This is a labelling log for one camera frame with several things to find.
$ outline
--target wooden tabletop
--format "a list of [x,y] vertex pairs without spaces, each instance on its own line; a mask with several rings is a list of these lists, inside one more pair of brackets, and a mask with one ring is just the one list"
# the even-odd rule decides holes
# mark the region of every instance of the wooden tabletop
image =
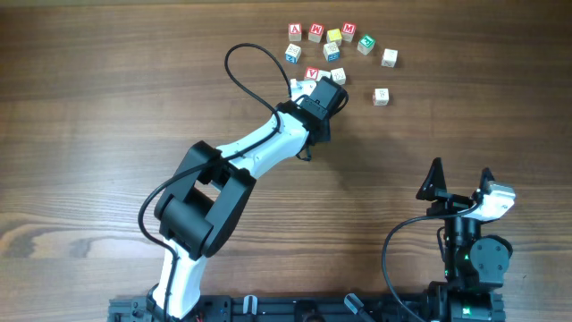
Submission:
[[[0,320],[101,321],[109,299],[158,282],[164,251],[139,232],[143,199],[195,142],[232,142],[270,117],[224,71],[241,42],[266,47],[291,78],[343,67],[350,100],[312,162],[286,160],[258,181],[203,294],[387,292],[383,240],[425,213],[415,194],[442,157],[454,193],[470,194],[486,166],[517,192],[484,227],[514,246],[500,290],[509,321],[569,320],[571,12],[567,1],[1,10]],[[288,23],[314,21],[353,21],[357,35],[327,63],[305,34],[299,64],[287,63]],[[366,33],[377,42],[363,56]],[[396,68],[380,66],[387,47]],[[287,99],[264,54],[238,50],[230,66],[271,104]],[[389,89],[388,106],[372,106],[375,88]],[[399,291],[443,280],[441,224],[392,240]]]

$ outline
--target small cube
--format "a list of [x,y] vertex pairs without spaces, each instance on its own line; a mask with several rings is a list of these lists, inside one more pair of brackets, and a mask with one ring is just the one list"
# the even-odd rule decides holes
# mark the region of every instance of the small cube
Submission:
[[361,40],[359,40],[359,43],[357,44],[357,50],[360,53],[367,55],[369,54],[369,52],[372,51],[372,49],[374,49],[374,45],[375,45],[375,39],[373,39],[369,35],[365,35],[364,37],[361,38]]
[[319,69],[314,67],[307,67],[306,73],[304,74],[304,81],[317,81]]
[[324,57],[327,62],[333,62],[340,58],[340,49],[336,43],[327,43],[324,45]]
[[312,27],[310,27],[310,31],[307,34],[307,39],[316,43],[320,43],[320,41],[322,41],[323,34],[324,26],[321,24],[313,23]]
[[318,81],[320,81],[320,80],[322,79],[322,77],[331,78],[331,77],[332,77],[332,73],[331,73],[331,72],[327,72],[327,71],[322,71],[322,70],[320,70],[320,72],[318,72]]
[[351,22],[344,22],[341,28],[341,38],[344,41],[351,42],[356,34],[356,25]]
[[394,67],[397,62],[397,50],[385,49],[383,51],[382,66]]
[[328,30],[328,34],[326,35],[327,42],[334,42],[336,45],[341,45],[341,32],[339,29],[335,30]]
[[390,101],[390,91],[387,89],[375,89],[374,106],[386,106]]
[[288,25],[288,39],[290,41],[302,41],[301,23],[291,23]]
[[295,64],[298,62],[300,54],[302,54],[302,48],[289,44],[288,48],[286,49],[286,60]]
[[343,85],[346,83],[346,73],[343,71],[343,68],[338,68],[332,70],[332,81]]

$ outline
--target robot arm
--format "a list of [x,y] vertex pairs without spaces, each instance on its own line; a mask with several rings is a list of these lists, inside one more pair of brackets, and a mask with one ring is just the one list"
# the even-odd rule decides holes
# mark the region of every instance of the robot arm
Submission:
[[[185,317],[198,302],[200,281],[207,258],[213,256],[228,240],[246,206],[256,180],[303,148],[330,139],[329,119],[339,111],[348,94],[338,84],[322,78],[301,81],[292,91],[294,101],[277,106],[280,130],[260,146],[243,156],[220,162],[220,165],[191,174],[165,189],[157,202],[155,216],[161,221],[164,242],[178,255],[173,271],[167,314]],[[267,136],[276,127],[274,115],[259,129],[243,139],[217,148],[201,141],[182,160],[176,174],[207,162],[223,161]],[[220,190],[216,200],[203,194],[195,183],[211,183]],[[166,288],[172,271],[172,254],[165,252],[163,272],[157,287],[147,299],[147,307],[157,318],[164,306]]]

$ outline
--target wood grain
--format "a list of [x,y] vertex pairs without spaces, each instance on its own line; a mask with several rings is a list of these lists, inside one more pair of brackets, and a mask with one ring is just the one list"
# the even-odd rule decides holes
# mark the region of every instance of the wood grain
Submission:
[[[572,313],[572,4],[379,1],[193,4],[0,10],[0,320],[101,321],[111,298],[158,281],[163,251],[136,213],[198,140],[236,140],[266,109],[223,68],[240,42],[268,48],[291,78],[344,67],[348,107],[311,163],[287,160],[257,183],[239,225],[211,259],[205,294],[384,292],[380,251],[442,157],[451,191],[468,194],[489,166],[516,206],[485,233],[513,243],[502,289],[510,321]],[[288,64],[285,26],[357,24],[377,39],[344,43],[326,63],[301,43]],[[383,48],[400,51],[382,68]],[[240,50],[231,68],[276,104],[273,63]],[[373,107],[374,88],[391,102]],[[147,225],[156,231],[149,216]],[[391,243],[404,291],[442,279],[440,223]]]

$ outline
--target blue block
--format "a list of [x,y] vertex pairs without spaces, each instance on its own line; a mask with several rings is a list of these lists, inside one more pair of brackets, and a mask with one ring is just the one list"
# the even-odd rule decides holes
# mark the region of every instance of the blue block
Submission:
[[328,55],[328,62],[332,62],[336,59],[340,58],[340,53],[335,53],[335,54],[331,54]]
[[296,63],[296,57],[288,55],[288,54],[286,54],[286,60],[293,63],[293,64]]

